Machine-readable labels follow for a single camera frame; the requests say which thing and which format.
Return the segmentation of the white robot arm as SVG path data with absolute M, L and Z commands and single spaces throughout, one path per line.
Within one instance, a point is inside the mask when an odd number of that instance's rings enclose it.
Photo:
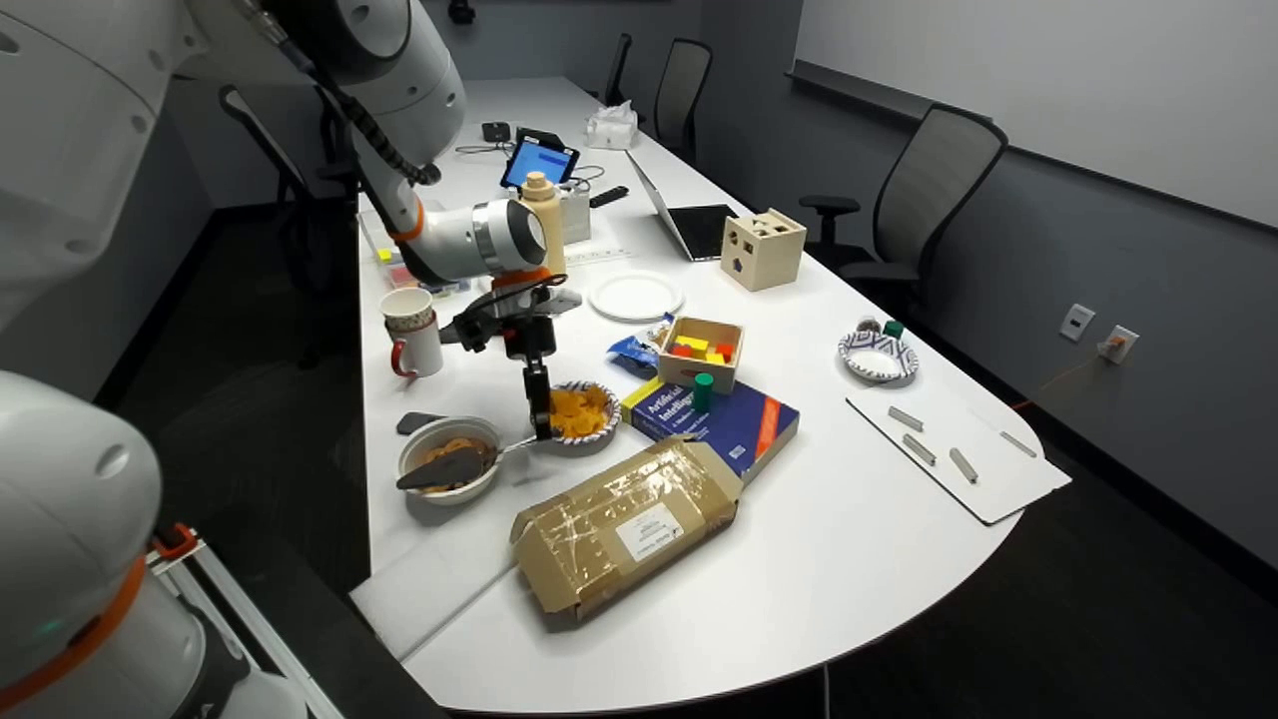
M 179 76 L 315 90 L 409 271 L 490 285 L 444 327 L 450 345 L 506 345 L 568 309 L 525 205 L 420 198 L 466 113 L 425 0 L 0 0 L 3 314 L 106 255 Z

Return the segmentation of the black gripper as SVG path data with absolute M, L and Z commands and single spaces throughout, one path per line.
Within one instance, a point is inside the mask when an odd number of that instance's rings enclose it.
M 512 361 L 525 361 L 525 395 L 534 438 L 550 438 L 550 381 L 541 354 L 557 350 L 557 314 L 582 305 L 568 290 L 562 271 L 541 277 L 500 277 L 478 298 L 473 298 L 444 330 L 444 345 L 482 350 L 490 341 L 504 345 Z

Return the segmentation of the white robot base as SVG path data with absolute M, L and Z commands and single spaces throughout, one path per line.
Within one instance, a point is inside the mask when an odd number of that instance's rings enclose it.
M 0 373 L 0 719 L 307 719 L 151 576 L 158 511 L 131 425 Z

